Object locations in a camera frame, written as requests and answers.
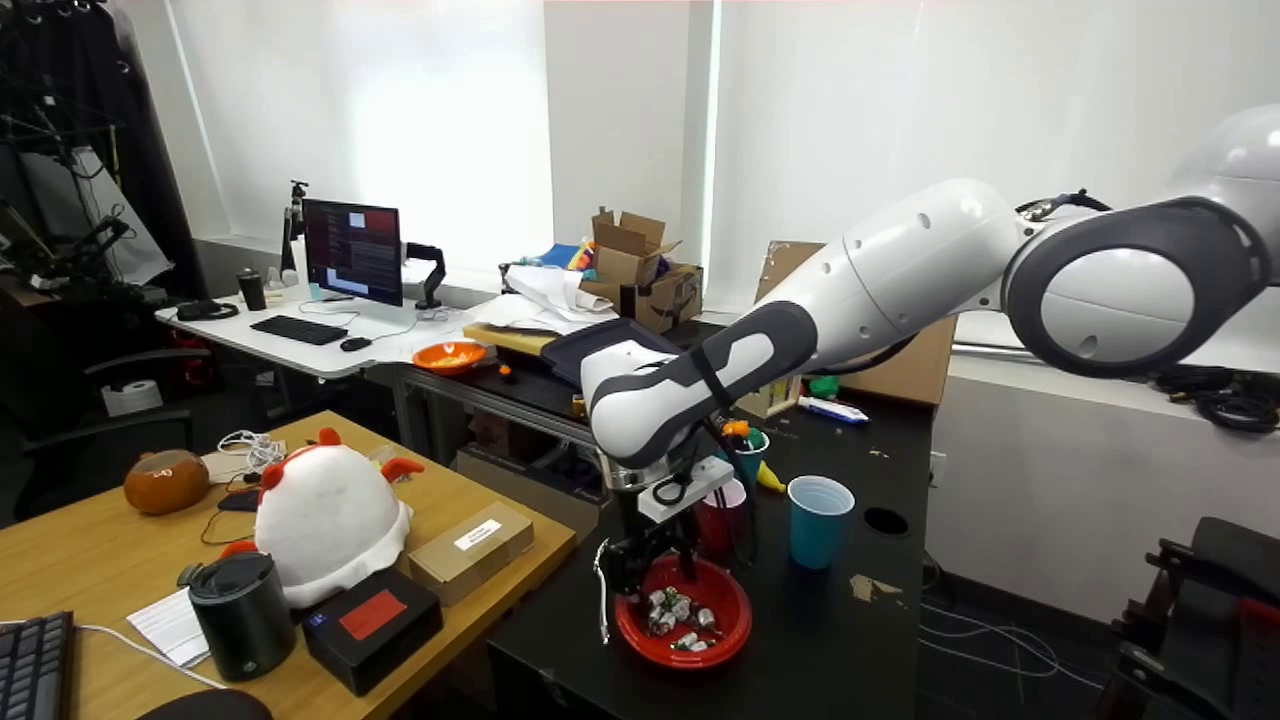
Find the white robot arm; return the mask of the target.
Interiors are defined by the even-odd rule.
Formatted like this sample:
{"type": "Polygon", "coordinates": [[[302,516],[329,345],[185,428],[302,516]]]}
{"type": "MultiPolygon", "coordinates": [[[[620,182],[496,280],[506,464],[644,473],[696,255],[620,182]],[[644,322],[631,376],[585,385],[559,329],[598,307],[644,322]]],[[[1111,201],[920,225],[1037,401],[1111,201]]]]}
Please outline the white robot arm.
{"type": "Polygon", "coordinates": [[[1280,109],[1221,119],[1144,203],[1014,203],[934,184],[788,274],[740,322],[672,345],[627,322],[578,338],[593,446],[624,491],[598,556],[602,600],[644,592],[668,525],[712,485],[685,457],[732,401],[800,374],[876,366],[920,329],[993,305],[1016,339],[1077,376],[1153,376],[1201,354],[1276,284],[1280,109]]]}

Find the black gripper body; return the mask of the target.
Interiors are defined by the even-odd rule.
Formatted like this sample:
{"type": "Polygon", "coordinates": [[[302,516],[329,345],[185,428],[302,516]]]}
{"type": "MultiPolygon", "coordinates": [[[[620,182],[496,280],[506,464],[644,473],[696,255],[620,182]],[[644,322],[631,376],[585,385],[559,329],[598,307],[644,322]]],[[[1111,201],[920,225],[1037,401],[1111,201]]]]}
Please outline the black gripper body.
{"type": "Polygon", "coordinates": [[[652,560],[665,552],[692,556],[685,516],[732,481],[732,464],[704,457],[692,469],[640,481],[620,491],[620,538],[614,539],[614,586],[640,589],[652,560]]]}

